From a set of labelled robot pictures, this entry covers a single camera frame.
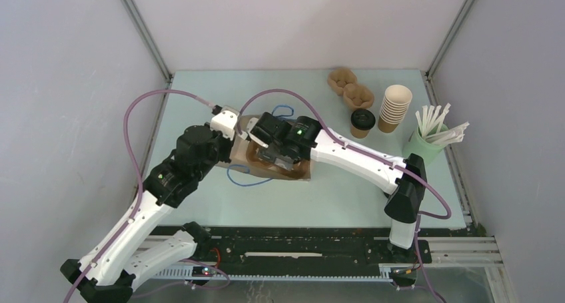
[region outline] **blue cable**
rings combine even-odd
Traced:
[[[275,111],[277,111],[277,109],[279,109],[279,108],[287,108],[287,109],[290,109],[290,114],[289,114],[289,115],[277,115],[277,116],[275,116]],[[288,119],[288,117],[291,117],[291,116],[294,115],[294,108],[292,108],[290,105],[277,105],[277,106],[273,109],[273,111],[271,112],[271,114],[272,114],[274,117],[280,118],[280,119],[285,120],[285,121],[295,121],[295,119]],[[238,182],[235,182],[235,180],[234,180],[234,179],[231,177],[231,175],[229,174],[229,171],[230,171],[232,168],[245,168],[245,171],[244,171],[245,174],[251,173],[251,169],[250,169],[247,165],[243,165],[243,164],[231,164],[230,166],[228,166],[228,169],[226,170],[226,174],[227,174],[227,176],[228,176],[228,179],[229,179],[233,184],[235,184],[235,185],[237,185],[237,186],[242,186],[242,187],[244,187],[244,188],[247,188],[247,187],[250,187],[250,186],[256,186],[256,185],[260,185],[260,184],[263,184],[263,183],[267,183],[268,181],[272,180],[272,178],[268,178],[268,179],[266,179],[266,180],[259,181],[259,182],[256,182],[256,183],[249,183],[249,184],[238,183]]]
[[[237,185],[237,186],[242,186],[242,187],[244,187],[244,188],[247,188],[247,187],[250,187],[250,186],[260,185],[260,184],[263,184],[263,183],[267,183],[268,181],[270,181],[270,180],[273,179],[273,178],[268,178],[268,179],[263,180],[263,181],[259,181],[259,182],[256,182],[256,183],[249,183],[249,184],[237,183],[237,182],[235,182],[235,180],[234,180],[234,179],[231,177],[231,175],[229,174],[229,171],[230,171],[232,168],[245,168],[245,171],[244,171],[245,174],[249,174],[249,173],[251,172],[251,170],[249,169],[249,167],[248,167],[247,165],[243,165],[243,164],[231,164],[230,166],[228,166],[228,169],[226,170],[226,174],[228,175],[228,179],[229,179],[233,184],[235,184],[235,185]]]
[[[289,115],[275,115],[275,111],[277,111],[277,109],[279,109],[279,108],[288,108],[288,109],[290,109],[290,114],[289,114]],[[291,116],[294,115],[294,108],[292,108],[290,105],[277,105],[277,106],[273,109],[273,111],[271,112],[271,114],[272,114],[274,117],[287,120],[287,117],[291,117]]]

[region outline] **table surface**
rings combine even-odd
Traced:
[[[342,98],[327,85],[329,70],[300,71],[179,71],[172,89],[194,93],[218,105],[239,109],[253,95],[265,89],[282,88],[302,95],[314,105],[326,124],[352,138],[349,132],[350,111]],[[416,128],[415,112],[429,105],[428,95],[418,70],[355,70],[358,82],[375,94],[370,110],[378,115],[384,90],[389,85],[408,87],[413,94],[405,120],[390,134],[373,128],[365,139],[354,139],[374,150],[401,155],[402,145]],[[270,112],[276,105],[294,107],[295,116],[312,116],[292,96],[275,93],[257,99],[245,114]],[[158,134],[150,155],[149,168],[158,165],[175,148],[176,139],[191,125],[209,122],[209,108],[191,98],[170,95],[163,112]],[[444,153],[426,167],[429,183],[446,199],[453,211],[449,220],[422,218],[424,228],[466,227],[459,199]],[[238,182],[251,183],[261,178],[231,171]],[[252,187],[231,183],[226,169],[215,167],[162,225],[190,221],[207,226],[263,227],[390,227],[384,213],[386,198],[370,182],[329,164],[316,163],[308,182],[272,180]],[[435,197],[426,191],[421,210],[444,214]]]

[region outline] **white robotic arm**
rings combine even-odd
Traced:
[[[239,114],[229,107],[217,112],[211,124],[187,128],[177,139],[177,148],[151,170],[143,184],[145,192],[137,213],[132,215],[135,207],[130,206],[90,253],[80,260],[68,260],[61,267],[70,282],[84,274],[77,288],[88,303],[127,302],[133,291],[156,273],[183,258],[192,257],[196,251],[209,250],[205,244],[210,235],[192,222],[168,240],[134,255],[160,221],[197,189],[199,181],[219,161],[229,162]],[[321,129],[318,121],[308,117],[299,117],[294,125],[290,125],[265,113],[260,119],[250,121],[247,132],[250,139],[263,147],[261,156],[276,165],[292,166],[302,159],[311,159],[333,164],[373,182],[390,195],[385,207],[385,212],[392,218],[390,242],[401,248],[412,246],[423,190],[405,178],[400,170],[347,147],[356,147],[406,168],[404,159],[374,151],[332,132],[345,142],[342,147]],[[423,163],[415,170],[425,180]]]

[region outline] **green cup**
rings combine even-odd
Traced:
[[[447,126],[442,125],[441,130],[439,132],[447,131]],[[416,130],[410,135],[408,142],[404,145],[402,149],[402,157],[408,158],[410,154],[414,153],[422,157],[424,159],[424,165],[428,166],[438,154],[445,148],[446,145],[433,145],[431,143],[426,142],[422,139],[422,135],[420,133],[420,127],[417,127]]]

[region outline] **stack of paper cups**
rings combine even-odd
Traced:
[[[412,92],[404,85],[391,85],[386,88],[378,116],[378,129],[384,133],[394,131],[404,120],[411,101]]]

